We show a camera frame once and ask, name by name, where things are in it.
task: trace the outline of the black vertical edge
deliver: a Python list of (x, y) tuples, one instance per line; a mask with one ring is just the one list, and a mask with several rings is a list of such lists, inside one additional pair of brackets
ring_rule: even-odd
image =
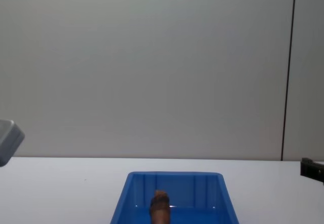
[(287, 82), (286, 82), (286, 98), (285, 98), (285, 113), (283, 115), (283, 129), (282, 129), (282, 143), (281, 143), (281, 158), (280, 158), (281, 161), (283, 161), (283, 159), (284, 159), (284, 143), (285, 143), (285, 131), (286, 131), (287, 98), (288, 98), (290, 60), (291, 60), (291, 56), (292, 56), (292, 42), (293, 42), (294, 16), (295, 16), (295, 1), (296, 0), (293, 0), (292, 25), (291, 25), (291, 29), (290, 29), (289, 57), (288, 57)]

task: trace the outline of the black object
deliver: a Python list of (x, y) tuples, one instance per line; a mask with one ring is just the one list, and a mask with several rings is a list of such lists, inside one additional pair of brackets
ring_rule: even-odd
[(302, 158), (300, 162), (300, 175), (324, 183), (324, 165), (313, 162), (309, 158)]
[(0, 167), (14, 155), (25, 134), (12, 120), (0, 119)]

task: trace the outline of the plastic tray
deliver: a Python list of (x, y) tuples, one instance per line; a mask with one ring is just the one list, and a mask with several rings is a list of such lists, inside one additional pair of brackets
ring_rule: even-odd
[(224, 178), (208, 172), (132, 172), (111, 224), (150, 224), (155, 190), (170, 198), (171, 224), (238, 224)]

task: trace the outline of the brown item in bin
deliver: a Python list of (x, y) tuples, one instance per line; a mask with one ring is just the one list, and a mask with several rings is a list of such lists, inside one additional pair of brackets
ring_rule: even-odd
[(156, 190), (151, 200), (151, 224), (170, 224), (170, 200), (166, 192)]

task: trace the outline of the white table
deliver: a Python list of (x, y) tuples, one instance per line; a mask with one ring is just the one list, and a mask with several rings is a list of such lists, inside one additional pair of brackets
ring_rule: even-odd
[(299, 162), (13, 158), (0, 168), (3, 224), (107, 224), (131, 171), (224, 175), (240, 224), (323, 224), (324, 185)]

